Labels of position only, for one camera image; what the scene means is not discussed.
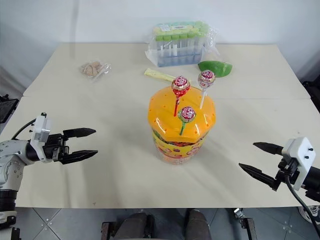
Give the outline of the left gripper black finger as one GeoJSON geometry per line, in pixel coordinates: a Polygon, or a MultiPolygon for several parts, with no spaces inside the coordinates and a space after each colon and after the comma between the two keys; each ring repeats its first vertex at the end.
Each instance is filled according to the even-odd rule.
{"type": "Polygon", "coordinates": [[[87,137],[91,134],[96,133],[96,130],[92,128],[74,128],[74,129],[67,129],[63,131],[63,136],[67,139],[69,138],[82,138],[87,137]]]}
{"type": "Polygon", "coordinates": [[[81,162],[83,160],[93,157],[97,153],[97,150],[79,150],[63,156],[60,162],[63,165],[81,162]]]}

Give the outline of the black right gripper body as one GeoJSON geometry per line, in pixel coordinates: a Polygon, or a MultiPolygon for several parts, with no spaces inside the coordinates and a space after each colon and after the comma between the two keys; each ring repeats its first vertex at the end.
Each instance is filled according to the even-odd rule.
{"type": "Polygon", "coordinates": [[[299,175],[298,170],[299,162],[296,158],[282,158],[278,164],[278,172],[275,176],[273,183],[271,184],[271,189],[274,191],[278,190],[281,183],[287,183],[286,177],[288,177],[288,182],[293,186],[299,175]]]}

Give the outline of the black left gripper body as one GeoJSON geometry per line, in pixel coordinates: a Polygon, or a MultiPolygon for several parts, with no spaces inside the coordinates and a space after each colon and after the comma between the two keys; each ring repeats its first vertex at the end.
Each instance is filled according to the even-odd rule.
{"type": "Polygon", "coordinates": [[[44,144],[43,151],[49,160],[61,162],[62,164],[70,164],[69,146],[66,142],[69,139],[69,130],[64,130],[62,133],[50,134],[44,144]]]}

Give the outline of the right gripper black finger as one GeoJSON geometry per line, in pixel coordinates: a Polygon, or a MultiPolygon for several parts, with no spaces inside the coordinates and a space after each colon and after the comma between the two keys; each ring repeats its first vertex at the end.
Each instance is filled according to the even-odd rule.
{"type": "Polygon", "coordinates": [[[267,152],[269,154],[273,154],[273,155],[280,155],[282,156],[282,150],[283,147],[273,144],[273,143],[267,143],[267,142],[254,142],[253,143],[254,146],[256,146],[257,148],[261,149],[264,152],[267,152]]]}
{"type": "Polygon", "coordinates": [[[243,164],[243,163],[239,163],[238,165],[242,170],[244,170],[252,178],[268,185],[269,187],[273,187],[275,185],[276,180],[273,177],[267,174],[264,174],[260,169],[255,168],[251,165],[243,164]]]}

